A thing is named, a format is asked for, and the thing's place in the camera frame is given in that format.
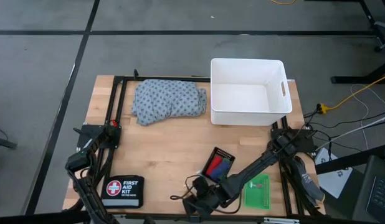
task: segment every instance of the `chair leg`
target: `chair leg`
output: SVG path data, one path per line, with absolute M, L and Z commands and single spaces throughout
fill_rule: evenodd
M 385 22 L 375 22 L 374 25 L 381 26 L 385 28 Z
M 7 147 L 9 149 L 15 149 L 17 147 L 17 144 L 0 138 L 0 146 Z

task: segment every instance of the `yellow cable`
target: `yellow cable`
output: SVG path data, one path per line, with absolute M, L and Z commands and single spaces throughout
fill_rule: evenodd
M 275 4 L 282 4 L 282 5 L 287 5 L 287 4 L 293 4 L 295 3 L 297 0 L 293 0 L 292 2 L 278 2 L 276 0 L 271 0 L 272 2 L 274 2 Z
M 336 106 L 333 106 L 333 107 L 327 107 L 327 106 L 325 106 L 325 105 L 322 105 L 322 106 L 321 106 L 321 108 L 322 108 L 322 113 L 325 114 L 326 111 L 328 111 L 328 110 L 337 109 L 339 106 L 341 106 L 341 105 L 342 105 L 344 102 L 346 102 L 348 99 L 352 98 L 354 95 L 360 93 L 361 91 L 363 91 L 363 90 L 369 88 L 369 87 L 372 86 L 373 84 L 375 84 L 375 83 L 377 83 L 377 82 L 380 82 L 380 81 L 382 81 L 382 80 L 384 80 L 384 79 L 385 79 L 385 76 L 382 77 L 382 78 L 380 78 L 379 80 L 376 80 L 375 82 L 371 83 L 370 85 L 368 85 L 368 86 L 366 86 L 366 87 L 364 87 L 364 88 L 362 88 L 362 89 L 356 91 L 356 92 L 353 93 L 352 95 L 350 95 L 350 96 L 346 97 L 344 100 L 342 100 L 342 101 L 341 101 L 340 103 L 338 103 Z

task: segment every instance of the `white plastic bin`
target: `white plastic bin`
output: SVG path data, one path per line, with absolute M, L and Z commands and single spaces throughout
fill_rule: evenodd
M 281 61 L 212 59 L 213 124 L 268 126 L 291 111 L 287 76 Z

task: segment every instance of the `white paper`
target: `white paper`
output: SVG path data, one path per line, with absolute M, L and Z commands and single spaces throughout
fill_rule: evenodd
M 331 159 L 335 160 L 337 157 L 331 153 Z M 316 165 L 328 162 L 328 160 L 328 150 L 325 148 L 320 149 L 320 152 L 315 159 Z M 337 170 L 326 174 L 320 174 L 318 175 L 318 182 L 320 183 L 320 187 L 322 189 L 326 190 L 335 198 L 339 198 L 343 187 L 349 179 L 350 173 L 352 173 L 352 168 L 348 168 L 348 170 Z

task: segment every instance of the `power cord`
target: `power cord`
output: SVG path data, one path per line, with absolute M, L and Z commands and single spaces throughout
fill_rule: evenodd
M 84 174 L 84 172 L 86 172 L 86 171 L 88 171 L 89 170 L 89 167 L 88 168 L 84 168 L 84 169 L 82 169 L 81 171 L 80 171 L 80 178 L 82 178 L 83 177 L 83 174 Z
M 361 85 L 361 86 L 363 86 L 363 87 L 366 87 L 365 85 L 362 85 L 362 84 L 354 84 L 354 85 L 351 85 L 351 86 L 350 86 L 350 92 L 351 92 L 352 94 L 353 94 L 353 87 L 356 86 L 356 85 Z M 381 97 L 379 97 L 378 94 L 376 94 L 372 89 L 368 88 L 368 90 L 371 91 L 372 93 L 374 93 L 375 96 L 376 96 L 378 99 L 380 99 L 380 100 L 385 104 L 385 101 L 384 101 L 383 99 L 381 99 Z M 369 112 L 367 105 L 366 105 L 365 103 L 363 103 L 361 100 L 359 100 L 356 96 L 353 96 L 353 97 L 354 97 L 358 102 L 360 102 L 360 103 L 366 108 L 366 111 L 367 111 L 367 112 L 366 112 L 366 114 L 363 116 L 362 119 L 366 118 L 367 115 L 368 115 L 368 112 Z M 363 120 L 360 121 L 360 126 L 363 127 Z M 367 141 L 367 136 L 366 136 L 366 133 L 365 133 L 364 129 L 362 129 L 361 132 L 363 133 L 364 140 L 366 141 L 366 149 L 369 149 L 369 147 L 368 147 L 368 141 Z
M 313 112 L 311 112 L 311 113 L 307 113 L 307 114 L 304 114 L 303 115 L 303 118 L 309 118 L 309 117 L 312 117 L 312 116 L 314 116 L 314 115 L 316 115 L 316 114 L 320 114 L 318 111 L 316 112 L 316 113 L 313 113 Z
M 362 129 L 364 129 L 364 128 L 370 127 L 370 126 L 372 126 L 372 125 L 374 125 L 374 124 L 377 124 L 377 123 L 379 123 L 379 122 L 381 122 L 381 121 L 384 121 L 384 120 L 385 120 L 385 117 L 383 117 L 383 118 L 381 118 L 381 119 L 379 119 L 379 120 L 377 120 L 377 121 L 374 121 L 374 122 L 372 122 L 372 123 L 370 123 L 370 124 L 367 124 L 367 125 L 365 125 L 365 126 L 363 126 L 363 127 L 359 127 L 359 128 L 353 129 L 353 130 L 351 130 L 351 131 L 348 131 L 347 133 L 341 134 L 341 135 L 339 135 L 339 136 L 333 138 L 332 140 L 329 140 L 328 142 L 322 144 L 321 146 L 319 146 L 319 147 L 318 147 L 317 149 L 315 149 L 315 150 L 317 151 L 318 149 L 321 149 L 323 146 L 327 145 L 329 142 L 333 142 L 333 141 L 337 140 L 338 138 L 341 138 L 341 137 L 343 137 L 343 136 L 345 136 L 345 135 L 347 135 L 347 134 L 350 134 L 350 133 L 353 133 L 353 132 L 355 132 L 355 131 L 359 131 L 359 130 L 362 130 Z
M 384 121 L 384 122 L 377 123 L 377 124 L 369 125 L 369 126 L 363 128 L 363 129 L 366 129 L 366 128 L 372 128 L 372 127 L 375 127 L 375 126 L 378 126 L 378 125 L 381 125 L 381 124 L 385 124 L 385 121 Z
M 339 102 L 339 103 L 338 103 L 337 105 L 335 105 L 335 106 L 327 107 L 327 106 L 325 106 L 324 104 L 321 104 L 321 110 L 320 110 L 320 113 L 326 114 L 327 111 L 329 111 L 329 110 L 337 109 L 339 106 L 341 106 L 342 104 L 344 104 L 348 99 L 354 97 L 354 95 L 357 95 L 358 93 L 361 93 L 363 90 L 368 89 L 368 88 L 371 87 L 372 85 L 374 85 L 374 84 L 376 84 L 376 83 L 378 83 L 378 82 L 380 82 L 380 81 L 382 81 L 382 80 L 384 80 L 384 79 L 385 79 L 385 76 L 382 77 L 382 78 L 380 78 L 379 80 L 376 80 L 375 82 L 372 82 L 372 83 L 369 84 L 368 86 L 366 86 L 366 87 L 364 87 L 364 88 L 362 88 L 362 89 L 356 91 L 355 93 L 352 93 L 350 96 L 346 97 L 344 100 L 342 100 L 341 102 Z
M 322 140 L 322 141 L 329 141 L 329 140 L 326 140 L 326 139 L 323 139 L 323 138 L 319 138 L 319 137 L 317 137 L 317 136 L 313 136 L 313 138 L 317 138 L 317 139 Z M 345 148 L 347 148 L 347 149 L 354 149 L 354 150 L 356 150 L 356 151 L 362 152 L 362 150 L 360 150 L 360 149 L 358 149 L 358 148 L 350 147 L 350 146 L 344 146 L 344 145 L 342 145 L 342 144 L 340 144 L 340 143 L 337 143 L 337 142 L 333 142 L 333 144 L 336 144 L 337 146 L 345 147 Z
M 191 190 L 193 189 L 194 186 L 188 187 L 188 184 L 187 184 L 187 180 L 190 179 L 190 178 L 192 178 L 192 177 L 201 177 L 201 175 L 192 175 L 192 176 L 187 177 L 186 180 L 184 181 L 184 184 L 186 185 L 186 188 L 187 188 L 187 192 L 184 193 L 182 196 L 172 195 L 172 196 L 170 196 L 170 199 L 171 199 L 171 200 L 182 200 L 182 199 L 185 198 L 185 196 L 187 196 L 188 193 L 190 193 L 192 196 L 194 196 L 195 198 L 197 198 L 197 196 L 194 195 L 194 193 L 191 191 Z M 216 211 L 216 212 L 223 213 L 223 214 L 226 214 L 226 215 L 232 215 L 232 214 L 235 214 L 235 213 L 237 213 L 237 212 L 240 210 L 240 208 L 241 208 L 241 199 L 242 199 L 241 194 L 242 194 L 242 190 L 240 191 L 239 203 L 238 203 L 238 207 L 237 207 L 237 209 L 236 209 L 235 211 L 233 211 L 233 212 L 226 212 L 226 211 L 222 211 L 222 210 L 219 210 L 219 209 L 216 209 L 216 208 L 211 208 L 211 209 L 214 210 L 214 211 Z M 198 207 L 197 205 L 195 205 L 195 204 L 189 202 L 188 200 L 186 200 L 186 202 L 187 202 L 190 206 L 194 207 L 195 209 L 203 209 L 203 208 Z
M 348 124 L 348 123 L 355 123 L 355 122 L 359 122 L 359 121 L 365 121 L 365 120 L 368 120 L 368 119 L 376 118 L 376 117 L 384 115 L 384 114 L 385 114 L 385 112 L 377 114 L 377 115 L 369 117 L 369 118 L 358 119 L 358 120 L 354 120 L 354 121 L 343 121 L 343 122 L 337 123 L 334 126 L 325 126 L 324 124 L 320 124 L 320 123 L 316 123 L 316 122 L 311 122 L 310 124 L 317 124 L 317 125 L 323 126 L 324 128 L 335 128 L 335 127 L 339 126 L 340 124 Z
M 313 138 L 317 138 L 317 139 L 320 139 L 320 140 L 323 140 L 323 141 L 327 141 L 327 142 L 328 142 L 328 160 L 331 161 L 331 160 L 332 160 L 332 158 L 331 158 L 332 138 L 335 138 L 335 137 L 337 137 L 337 136 L 331 137 L 331 136 L 329 136 L 327 133 L 325 133 L 325 132 L 323 132 L 323 131 L 314 130 L 314 129 L 313 129 L 313 126 L 311 125 L 311 124 L 314 124 L 314 123 L 311 123 L 311 122 L 310 122 L 310 121 L 313 119 L 313 116 L 314 116 L 314 115 L 315 115 L 315 112 L 312 113 L 312 117 L 311 117 L 311 119 L 309 120 L 309 122 L 306 123 L 306 127 L 308 127 L 309 129 L 315 131 L 315 133 L 312 135 Z M 322 138 L 319 138 L 319 137 L 316 137 L 316 136 L 315 136 L 316 133 L 322 133 L 322 134 L 324 134 L 325 136 L 327 136 L 328 140 L 322 139 Z M 350 149 L 355 149 L 355 150 L 361 152 L 361 150 L 359 150 L 359 149 L 357 149 L 357 148 L 344 146 L 344 145 L 339 144 L 339 143 L 336 143 L 336 142 L 334 142 L 334 144 L 339 145 L 339 146 L 341 146 L 341 147 L 346 147 L 346 148 L 350 148 Z

